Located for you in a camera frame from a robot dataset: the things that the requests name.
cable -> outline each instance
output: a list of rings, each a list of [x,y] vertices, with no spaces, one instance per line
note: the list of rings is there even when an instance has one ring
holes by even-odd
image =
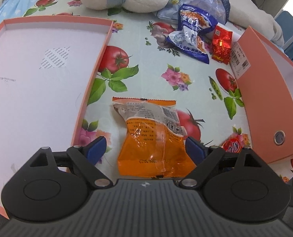
[[[264,3],[265,3],[265,1],[266,1],[266,0],[264,0],[263,3],[262,3],[258,8],[260,8],[261,6],[264,7]]]

pea pod print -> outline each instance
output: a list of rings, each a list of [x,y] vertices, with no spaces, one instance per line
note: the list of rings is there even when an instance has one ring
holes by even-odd
[[[209,81],[210,81],[210,84],[211,84],[213,90],[216,92],[216,95],[219,97],[220,100],[223,100],[221,91],[220,91],[218,85],[216,84],[216,82],[211,77],[209,77]]]

metal grommet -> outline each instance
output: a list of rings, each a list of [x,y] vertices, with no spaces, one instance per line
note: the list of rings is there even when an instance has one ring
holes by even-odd
[[[182,180],[182,185],[185,187],[194,187],[197,185],[197,181],[195,179],[187,178]]]
[[[286,139],[286,134],[280,130],[280,131],[277,131],[275,134],[274,134],[274,142],[275,142],[275,145],[282,145],[284,143]]]
[[[94,184],[98,187],[106,187],[110,185],[110,181],[106,178],[101,178],[101,179],[95,180]]]

red candy wrapper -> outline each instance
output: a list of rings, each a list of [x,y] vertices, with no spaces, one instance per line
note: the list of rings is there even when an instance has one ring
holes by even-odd
[[[239,153],[241,152],[244,144],[240,141],[239,135],[233,133],[230,135],[228,139],[226,139],[221,147],[225,149],[226,152],[234,152]]]
[[[212,39],[212,58],[218,62],[228,64],[231,56],[233,32],[216,26]]]

blue chair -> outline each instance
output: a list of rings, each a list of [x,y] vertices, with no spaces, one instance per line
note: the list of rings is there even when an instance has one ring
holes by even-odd
[[[283,11],[276,21],[283,30],[283,39],[286,43],[293,36],[293,16],[288,11]]]

